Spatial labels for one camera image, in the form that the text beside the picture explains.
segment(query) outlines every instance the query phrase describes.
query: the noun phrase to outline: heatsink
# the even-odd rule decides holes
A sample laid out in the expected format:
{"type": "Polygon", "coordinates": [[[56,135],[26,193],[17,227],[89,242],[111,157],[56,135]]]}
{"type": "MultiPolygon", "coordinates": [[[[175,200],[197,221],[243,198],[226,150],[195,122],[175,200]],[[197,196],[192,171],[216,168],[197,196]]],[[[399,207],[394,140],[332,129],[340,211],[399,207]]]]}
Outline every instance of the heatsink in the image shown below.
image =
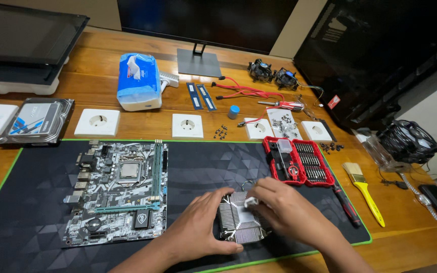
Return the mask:
{"type": "Polygon", "coordinates": [[[244,206],[246,196],[246,191],[225,195],[218,207],[221,237],[227,241],[253,243],[264,239],[272,231],[262,215],[244,206]]]}

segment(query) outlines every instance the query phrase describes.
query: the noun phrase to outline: yellow brush handle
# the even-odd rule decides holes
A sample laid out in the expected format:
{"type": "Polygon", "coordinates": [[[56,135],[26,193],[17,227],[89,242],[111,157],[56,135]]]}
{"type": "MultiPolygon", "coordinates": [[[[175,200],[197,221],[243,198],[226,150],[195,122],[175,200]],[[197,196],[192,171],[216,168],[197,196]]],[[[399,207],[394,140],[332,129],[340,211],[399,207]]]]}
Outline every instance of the yellow brush handle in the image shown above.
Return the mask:
{"type": "Polygon", "coordinates": [[[375,219],[377,219],[377,222],[379,222],[381,227],[385,227],[384,219],[382,218],[382,215],[380,214],[379,209],[375,205],[375,202],[373,202],[373,199],[370,196],[370,193],[368,193],[368,190],[367,190],[368,184],[363,183],[363,182],[354,182],[354,185],[355,185],[355,187],[360,189],[360,192],[364,196],[365,201],[367,202],[368,207],[372,211],[373,216],[375,217],[375,219]]]}

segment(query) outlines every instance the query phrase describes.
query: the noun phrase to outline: wristwatch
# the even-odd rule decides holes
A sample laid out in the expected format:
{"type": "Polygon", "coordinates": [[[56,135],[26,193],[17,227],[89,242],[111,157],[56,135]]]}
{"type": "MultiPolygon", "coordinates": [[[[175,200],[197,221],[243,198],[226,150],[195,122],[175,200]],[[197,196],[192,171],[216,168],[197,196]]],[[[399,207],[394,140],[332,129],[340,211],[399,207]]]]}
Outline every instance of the wristwatch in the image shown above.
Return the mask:
{"type": "Polygon", "coordinates": [[[431,213],[431,215],[432,215],[432,216],[434,217],[434,219],[437,221],[437,213],[434,211],[433,205],[431,204],[431,201],[426,197],[426,195],[424,195],[424,194],[418,192],[418,190],[417,190],[415,187],[413,187],[413,186],[411,185],[411,183],[409,183],[409,181],[407,180],[407,178],[405,177],[405,175],[404,175],[403,173],[398,172],[397,174],[402,178],[402,180],[405,182],[405,184],[407,185],[407,187],[408,187],[409,189],[411,189],[412,192],[414,192],[414,194],[416,195],[417,200],[418,200],[418,201],[419,201],[423,206],[425,206],[425,207],[429,210],[429,212],[431,213]]]}

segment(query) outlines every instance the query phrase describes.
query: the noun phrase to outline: blue ram stick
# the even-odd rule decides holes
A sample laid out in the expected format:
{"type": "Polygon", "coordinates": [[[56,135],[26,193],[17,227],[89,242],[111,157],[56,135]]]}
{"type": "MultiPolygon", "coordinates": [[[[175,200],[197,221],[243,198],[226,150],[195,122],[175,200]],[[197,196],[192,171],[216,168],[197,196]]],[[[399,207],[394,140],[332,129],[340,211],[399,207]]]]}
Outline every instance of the blue ram stick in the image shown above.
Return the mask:
{"type": "Polygon", "coordinates": [[[200,102],[200,97],[197,94],[197,88],[194,83],[186,83],[186,87],[188,88],[188,92],[190,93],[191,102],[193,103],[193,108],[195,110],[203,109],[202,103],[200,102]]]}
{"type": "Polygon", "coordinates": [[[197,88],[199,90],[199,93],[202,95],[203,101],[205,102],[205,105],[207,105],[207,108],[209,111],[214,111],[217,109],[215,107],[215,103],[212,101],[212,98],[208,94],[207,89],[203,84],[197,84],[197,88]]]}

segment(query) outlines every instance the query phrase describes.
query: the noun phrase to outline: desk mat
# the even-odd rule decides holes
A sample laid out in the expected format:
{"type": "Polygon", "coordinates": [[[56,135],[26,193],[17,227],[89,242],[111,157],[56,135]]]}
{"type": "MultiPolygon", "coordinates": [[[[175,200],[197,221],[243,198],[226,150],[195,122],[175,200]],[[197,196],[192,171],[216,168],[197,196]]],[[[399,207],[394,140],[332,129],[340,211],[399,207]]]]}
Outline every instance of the desk mat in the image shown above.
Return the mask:
{"type": "MultiPolygon", "coordinates": [[[[194,197],[221,187],[239,191],[244,181],[270,175],[264,147],[258,142],[164,142],[169,144],[168,226],[194,197]]],[[[66,140],[54,148],[20,150],[0,186],[0,272],[107,272],[149,243],[145,240],[60,248],[71,210],[63,199],[72,194],[77,180],[75,160],[87,149],[88,141],[66,140]]],[[[303,185],[296,189],[351,244],[372,242],[365,226],[352,226],[331,188],[303,185]]],[[[214,224],[214,235],[219,237],[218,222],[214,224]]],[[[312,247],[272,233],[258,243],[244,245],[242,253],[179,263],[167,272],[216,272],[314,253],[312,247]]]]}

